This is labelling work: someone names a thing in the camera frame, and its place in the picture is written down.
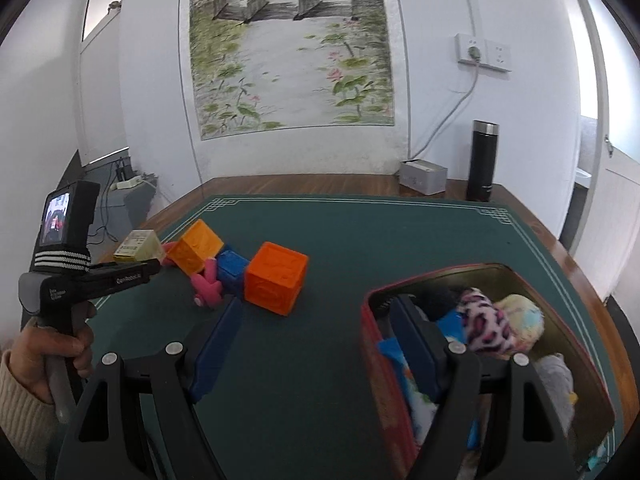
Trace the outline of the person left hand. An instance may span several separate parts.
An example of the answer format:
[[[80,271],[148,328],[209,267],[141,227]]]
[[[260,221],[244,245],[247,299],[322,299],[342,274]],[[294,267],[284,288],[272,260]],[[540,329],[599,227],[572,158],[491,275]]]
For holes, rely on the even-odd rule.
[[[71,359],[72,367],[81,378],[92,374],[94,333],[83,322],[74,336],[61,334],[51,327],[29,321],[9,350],[8,369],[13,377],[35,398],[52,404],[52,396],[44,361],[51,356]]]

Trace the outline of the beige sweater forearm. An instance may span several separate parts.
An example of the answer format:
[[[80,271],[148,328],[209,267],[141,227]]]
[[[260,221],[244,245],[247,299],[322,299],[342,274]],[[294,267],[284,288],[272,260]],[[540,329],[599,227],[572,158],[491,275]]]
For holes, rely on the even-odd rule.
[[[22,386],[10,371],[11,351],[1,358],[1,429],[37,479],[46,478],[48,448],[58,431],[54,407]]]

